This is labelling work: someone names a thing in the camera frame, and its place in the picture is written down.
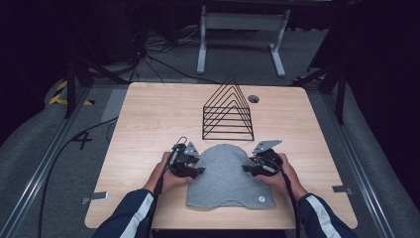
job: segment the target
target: person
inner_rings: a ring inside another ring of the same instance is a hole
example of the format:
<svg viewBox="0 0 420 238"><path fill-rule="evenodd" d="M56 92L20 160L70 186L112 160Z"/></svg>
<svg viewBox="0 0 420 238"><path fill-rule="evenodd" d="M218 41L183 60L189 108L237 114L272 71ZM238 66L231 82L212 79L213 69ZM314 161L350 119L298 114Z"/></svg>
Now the person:
<svg viewBox="0 0 420 238"><path fill-rule="evenodd" d="M154 213L154 189L160 172L170 152L165 152L161 161L152 171L149 180L141 189L131 191L123 198L113 214L95 231L93 238L104 237L148 237L148 219ZM331 207L321 197L308 192L300 183L293 166L287 156L278 153L283 161L283 169L291 181L293 195L297 201L298 218L304 225L308 237L357 237L353 230L338 218ZM275 187L284 195L288 195L281 173L272 177L257 176L261 182ZM175 186L186 185L192 178L178 178L170 170L163 175L162 193Z"/></svg>

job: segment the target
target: sleeve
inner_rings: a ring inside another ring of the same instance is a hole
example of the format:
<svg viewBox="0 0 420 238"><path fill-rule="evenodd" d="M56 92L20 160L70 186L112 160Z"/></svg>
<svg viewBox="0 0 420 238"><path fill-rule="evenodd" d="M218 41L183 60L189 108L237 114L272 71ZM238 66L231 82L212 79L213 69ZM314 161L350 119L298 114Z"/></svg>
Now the sleeve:
<svg viewBox="0 0 420 238"><path fill-rule="evenodd" d="M147 237L147 217L153 214L154 208L155 199L148 190L131 191L92 237Z"/></svg>
<svg viewBox="0 0 420 238"><path fill-rule="evenodd" d="M297 206L299 220L308 237L357 237L321 197L306 194L299 199Z"/></svg>

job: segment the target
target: human hand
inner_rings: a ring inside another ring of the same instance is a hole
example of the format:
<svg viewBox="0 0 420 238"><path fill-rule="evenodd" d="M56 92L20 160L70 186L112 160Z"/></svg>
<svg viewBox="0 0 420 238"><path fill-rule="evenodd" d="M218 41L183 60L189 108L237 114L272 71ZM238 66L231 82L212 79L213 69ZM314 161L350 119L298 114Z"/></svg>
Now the human hand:
<svg viewBox="0 0 420 238"><path fill-rule="evenodd" d="M283 161L282 167L283 167L284 173L287 174L288 178L290 179L293 195L296 201L298 201L299 198L307 194L308 191L302 186L302 184L300 184L299 177L297 176L297 173L294 170L293 166L288 162L287 156L284 153L277 153L277 154ZM271 177L259 175L257 176L257 179L264 182L265 184L274 186L283 195L288 195L286 183L281 173L277 173Z"/></svg>
<svg viewBox="0 0 420 238"><path fill-rule="evenodd" d="M149 177L148 182L146 182L144 189L149 190L151 193L154 193L155 187L158 183L158 178L160 177L161 170L164 165L166 165L167 160L169 159L170 152L163 153L161 161L157 163L154 170ZM170 191L175 186L185 185L192 182L191 177L179 178L176 177L170 170L167 170L163 175L163 187L161 193Z"/></svg>

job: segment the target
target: gray felt cloth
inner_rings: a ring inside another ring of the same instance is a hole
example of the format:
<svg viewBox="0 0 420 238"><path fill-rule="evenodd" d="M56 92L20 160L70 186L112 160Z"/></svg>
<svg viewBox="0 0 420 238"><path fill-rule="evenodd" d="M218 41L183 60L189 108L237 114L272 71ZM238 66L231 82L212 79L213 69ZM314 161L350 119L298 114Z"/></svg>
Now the gray felt cloth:
<svg viewBox="0 0 420 238"><path fill-rule="evenodd" d="M206 170L189 185L186 205L208 209L219 206L251 209L275 206L269 185L244 172L242 165L255 164L239 147L222 144L204 151L195 167Z"/></svg>

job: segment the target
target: black wire rack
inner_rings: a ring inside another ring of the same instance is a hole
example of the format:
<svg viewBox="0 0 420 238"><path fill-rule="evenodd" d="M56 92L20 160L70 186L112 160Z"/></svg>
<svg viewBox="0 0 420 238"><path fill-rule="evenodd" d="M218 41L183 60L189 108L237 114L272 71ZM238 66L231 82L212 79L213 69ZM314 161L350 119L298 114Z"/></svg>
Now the black wire rack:
<svg viewBox="0 0 420 238"><path fill-rule="evenodd" d="M231 75L203 106L203 140L253 141L247 100Z"/></svg>

